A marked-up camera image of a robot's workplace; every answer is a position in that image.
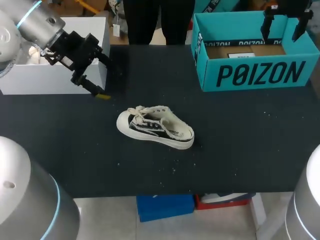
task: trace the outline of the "black pants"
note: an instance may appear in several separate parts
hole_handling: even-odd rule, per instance
[[[130,44],[148,45],[161,8],[162,32],[167,45],[184,45],[195,0],[123,0]]]

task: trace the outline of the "sneaker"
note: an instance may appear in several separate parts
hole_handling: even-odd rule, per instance
[[[154,141],[184,150],[192,146],[195,133],[167,106],[128,108],[122,112],[116,127],[130,138]]]

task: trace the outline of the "robotic arm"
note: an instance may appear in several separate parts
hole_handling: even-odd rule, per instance
[[[0,77],[12,68],[22,36],[37,45],[51,65],[60,62],[73,71],[72,83],[95,97],[108,99],[104,90],[89,81],[84,72],[95,58],[109,70],[119,70],[102,53],[93,35],[83,38],[75,31],[68,34],[64,31],[65,25],[42,0],[0,0]]]
[[[285,15],[288,18],[299,18],[299,23],[295,28],[292,41],[297,41],[305,33],[308,21],[313,18],[314,13],[307,8],[310,7],[312,0],[277,0],[277,7],[268,7],[264,11],[264,22],[261,33],[264,41],[268,42],[270,27],[275,15]]]

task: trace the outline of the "blue box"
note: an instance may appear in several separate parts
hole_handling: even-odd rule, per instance
[[[196,13],[191,50],[204,92],[305,86],[319,58],[307,33],[292,41],[298,19],[274,17],[262,40],[263,11]],[[283,55],[209,59],[206,47],[281,44]]]
[[[195,209],[192,195],[137,196],[140,222],[191,214]]]

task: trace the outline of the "white box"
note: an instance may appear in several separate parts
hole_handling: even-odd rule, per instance
[[[89,33],[99,40],[103,53],[109,56],[109,25],[106,17],[63,17],[67,33],[76,31],[86,37]],[[82,86],[71,82],[73,72],[61,63],[51,66],[41,57],[40,64],[17,64],[0,78],[4,95],[89,94]],[[105,89],[107,68],[95,59],[84,73],[87,79]]]

